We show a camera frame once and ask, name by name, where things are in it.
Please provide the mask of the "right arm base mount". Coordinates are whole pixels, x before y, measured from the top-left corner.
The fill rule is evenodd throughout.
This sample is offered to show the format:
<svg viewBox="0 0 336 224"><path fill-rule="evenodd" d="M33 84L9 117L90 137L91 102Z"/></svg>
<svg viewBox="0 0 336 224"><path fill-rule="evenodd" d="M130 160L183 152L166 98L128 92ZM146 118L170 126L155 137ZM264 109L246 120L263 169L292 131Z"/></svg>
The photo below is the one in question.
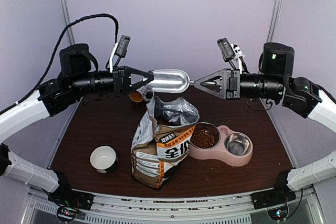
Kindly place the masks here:
<svg viewBox="0 0 336 224"><path fill-rule="evenodd" d="M251 194L254 209L268 209L268 217L274 221L285 221L290 217L288 203L296 199L296 193L288 186L290 169L280 172L272 189Z"/></svg>

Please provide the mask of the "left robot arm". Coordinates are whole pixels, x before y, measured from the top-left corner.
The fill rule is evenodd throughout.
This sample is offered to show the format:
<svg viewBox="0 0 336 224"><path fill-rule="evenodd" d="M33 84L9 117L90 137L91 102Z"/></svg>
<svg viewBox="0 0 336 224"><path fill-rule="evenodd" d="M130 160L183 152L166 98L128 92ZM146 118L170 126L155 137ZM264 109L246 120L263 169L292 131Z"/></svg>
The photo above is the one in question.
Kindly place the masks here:
<svg viewBox="0 0 336 224"><path fill-rule="evenodd" d="M44 169L18 157L4 141L25 127L52 117L90 94L130 94L154 79L153 73L128 66L91 70L98 62L87 44L75 44L59 53L61 72L38 86L28 98L1 114L1 175L15 178L55 195L71 205L75 192L62 172Z"/></svg>

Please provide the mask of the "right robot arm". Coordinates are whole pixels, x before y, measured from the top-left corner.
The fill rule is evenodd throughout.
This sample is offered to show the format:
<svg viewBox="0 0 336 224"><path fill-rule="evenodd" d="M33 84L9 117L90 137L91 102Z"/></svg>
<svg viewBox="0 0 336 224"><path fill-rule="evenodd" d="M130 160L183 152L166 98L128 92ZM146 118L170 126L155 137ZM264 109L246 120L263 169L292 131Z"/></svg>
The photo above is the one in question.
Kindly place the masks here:
<svg viewBox="0 0 336 224"><path fill-rule="evenodd" d="M192 85L223 100L240 98L272 100L289 108L303 118L319 122L335 132L335 98L322 86L305 77L293 78L295 50L277 42L267 42L259 58L260 74L248 73L242 63L242 73L234 67L234 49L226 38L217 41L225 62L232 69L217 72L193 81ZM335 150L324 158L302 168L278 175L276 187L269 192L272 203L279 204L289 196L321 180L335 177Z"/></svg>

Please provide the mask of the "dog food bag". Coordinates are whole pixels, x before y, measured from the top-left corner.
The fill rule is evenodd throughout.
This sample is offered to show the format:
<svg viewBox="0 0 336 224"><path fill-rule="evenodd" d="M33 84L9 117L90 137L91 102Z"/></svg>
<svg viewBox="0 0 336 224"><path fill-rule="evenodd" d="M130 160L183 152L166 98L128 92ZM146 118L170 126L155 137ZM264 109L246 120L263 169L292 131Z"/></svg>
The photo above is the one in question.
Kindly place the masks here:
<svg viewBox="0 0 336 224"><path fill-rule="evenodd" d="M132 140L132 177L160 189L188 156L199 119L197 108L184 98L164 102L154 97Z"/></svg>

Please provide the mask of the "metal food scoop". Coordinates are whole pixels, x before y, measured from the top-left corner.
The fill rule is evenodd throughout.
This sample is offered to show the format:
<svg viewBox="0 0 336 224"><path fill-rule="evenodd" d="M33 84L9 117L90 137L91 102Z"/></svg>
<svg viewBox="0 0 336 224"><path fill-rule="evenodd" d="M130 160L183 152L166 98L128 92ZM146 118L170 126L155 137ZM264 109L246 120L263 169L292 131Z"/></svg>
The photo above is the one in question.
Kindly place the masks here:
<svg viewBox="0 0 336 224"><path fill-rule="evenodd" d="M154 79L145 88L154 93L183 93L190 86L189 75L181 69L154 69Z"/></svg>

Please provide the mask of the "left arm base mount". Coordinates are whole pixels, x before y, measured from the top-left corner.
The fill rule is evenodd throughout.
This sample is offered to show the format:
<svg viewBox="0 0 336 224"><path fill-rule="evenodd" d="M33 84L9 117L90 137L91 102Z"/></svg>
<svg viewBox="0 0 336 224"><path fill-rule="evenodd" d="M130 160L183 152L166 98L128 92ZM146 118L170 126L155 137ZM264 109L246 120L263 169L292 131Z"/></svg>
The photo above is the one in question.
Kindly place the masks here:
<svg viewBox="0 0 336 224"><path fill-rule="evenodd" d="M58 187L52 192L46 192L48 200L58 206L56 217L63 223L73 221L78 215L83 215L83 210L90 210L93 194L83 193L72 189L66 175L54 171L58 179Z"/></svg>

